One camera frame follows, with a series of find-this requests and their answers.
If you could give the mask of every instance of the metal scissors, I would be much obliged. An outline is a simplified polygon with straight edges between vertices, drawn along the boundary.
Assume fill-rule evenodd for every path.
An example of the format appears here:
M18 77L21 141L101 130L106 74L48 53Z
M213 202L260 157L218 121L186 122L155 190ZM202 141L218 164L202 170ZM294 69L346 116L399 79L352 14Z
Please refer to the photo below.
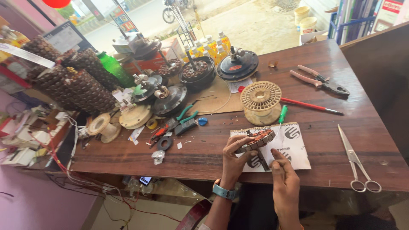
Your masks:
M314 80L314 79L311 79L309 77L303 76L297 72L290 70L290 73L296 76L297 78L299 78L300 80L313 84L315 85L316 88L323 87L324 89L327 89L333 93L336 93L342 96L349 96L349 91L346 88L336 83L330 82L329 78L323 77L317 71L307 68L303 65L298 65L298 68L301 70L304 70L307 73L310 73L311 75L315 77L315 80Z
M341 135L342 138L342 142L344 143L344 147L346 150L346 155L348 156L349 162L351 163L351 167L352 167L352 172L354 173L354 177L355 179L353 181L351 181L351 188L357 192L364 192L366 190L369 190L371 192L381 192L382 191L382 187L378 182L375 182L373 180L371 180L371 178L369 178L368 174L366 173L364 167L362 166L361 161L359 160L357 154L355 153L355 151L352 149L351 144L349 143L348 139L346 138L344 131L342 131L341 127L338 125L338 129L339 129L339 133ZM362 173L364 173L367 181L365 183L361 182L360 180L358 180L358 174L357 174L357 170L355 168L355 164L357 164L359 166L359 168L361 169ZM364 188L363 189L356 189L354 188L354 184L356 186L356 184L361 184ZM376 186L379 187L378 190L373 190L370 189L368 187L369 183L373 183L376 184Z

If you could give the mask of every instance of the wooden workbench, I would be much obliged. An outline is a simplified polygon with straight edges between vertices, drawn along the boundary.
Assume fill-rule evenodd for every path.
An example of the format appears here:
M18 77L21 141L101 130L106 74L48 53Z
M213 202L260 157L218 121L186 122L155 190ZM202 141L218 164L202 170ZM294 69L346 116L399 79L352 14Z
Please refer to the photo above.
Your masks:
M258 81L278 84L283 97L324 106L345 113L334 115L297 105L289 105L286 122L298 122L311 163L311 170L298 170L301 185L350 188L353 180L351 165L345 154L337 124L340 124L371 179L384 190L409 191L409 169L371 101L333 40L316 42L259 56ZM278 61L278 68L268 67ZM289 74L297 65L312 68L331 81L346 87L347 99L323 89L315 89ZM151 158L156 147L149 149L151 130L145 128L139 144L127 140L132 131L122 129L120 136L109 144L96 140L85 150L77 148L74 171L215 180L222 175L222 149L232 129L254 127L244 112L204 115L209 123L173 137L173 146L162 164ZM181 142L183 148L177 149ZM359 169L360 180L366 181ZM243 173L241 182L272 183L271 173Z

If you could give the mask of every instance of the scissors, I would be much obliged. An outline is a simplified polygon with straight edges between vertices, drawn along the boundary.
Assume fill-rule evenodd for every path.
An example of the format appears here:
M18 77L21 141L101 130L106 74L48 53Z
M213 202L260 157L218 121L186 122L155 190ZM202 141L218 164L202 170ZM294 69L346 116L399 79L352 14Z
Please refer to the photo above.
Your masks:
M351 167L352 167L352 172L354 173L354 177L355 179L353 181L351 181L351 188L357 192L364 192L366 190L369 190L371 192L381 192L382 191L382 187L378 182L375 182L373 180L371 180L371 178L369 178L368 174L366 173L364 166L362 166L361 161L359 160L357 154L355 153L355 151L352 149L351 144L349 143L348 139L346 138L344 131L342 131L341 127L338 125L338 129L339 129L339 133L341 135L342 138L342 142L344 143L344 147L346 150L346 155L348 156L349 162L351 163ZM362 173L364 173L366 179L368 181L366 181L365 183L361 182L358 180L358 174L357 174L357 170L355 168L355 164L357 164L359 166L359 168L361 169ZM356 189L354 188L354 184L355 186L357 186L356 184L361 184L364 188L363 189ZM376 184L376 186L379 187L378 190L373 190L370 189L368 187L369 183L373 183Z

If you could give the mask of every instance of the street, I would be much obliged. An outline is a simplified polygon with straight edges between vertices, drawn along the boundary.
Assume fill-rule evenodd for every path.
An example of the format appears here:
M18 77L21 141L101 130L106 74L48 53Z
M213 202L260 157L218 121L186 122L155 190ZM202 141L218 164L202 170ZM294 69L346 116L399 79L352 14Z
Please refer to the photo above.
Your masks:
M203 15L232 1L233 0L196 0L195 4L198 6L199 14ZM162 0L153 0L128 12L128 15L137 29L141 31L145 37L153 38L155 35L167 32L178 26L176 20L172 24L163 21L162 12L164 8L165 6L162 4ZM194 18L193 10L186 10L183 15L186 21ZM106 24L84 36L97 50L112 53L115 51L112 47L112 39L118 39L119 36L121 36L121 32L119 32L116 25Z

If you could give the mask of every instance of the hand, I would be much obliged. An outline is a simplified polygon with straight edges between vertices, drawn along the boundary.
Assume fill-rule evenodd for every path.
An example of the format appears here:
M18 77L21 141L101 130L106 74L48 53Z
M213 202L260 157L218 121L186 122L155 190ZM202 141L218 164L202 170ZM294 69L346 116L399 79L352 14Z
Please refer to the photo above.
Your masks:
M248 137L246 135L233 136L227 140L227 145L223 149L223 174L220 187L227 190L233 189L234 184L243 171L244 164L246 164L250 158L257 155L257 151L255 150L245 152L239 158L234 153L237 149L252 140L254 140L254 137Z
M270 168L273 174L274 210L279 217L282 230L301 229L298 216L300 178L289 160L276 149L271 149L274 161Z

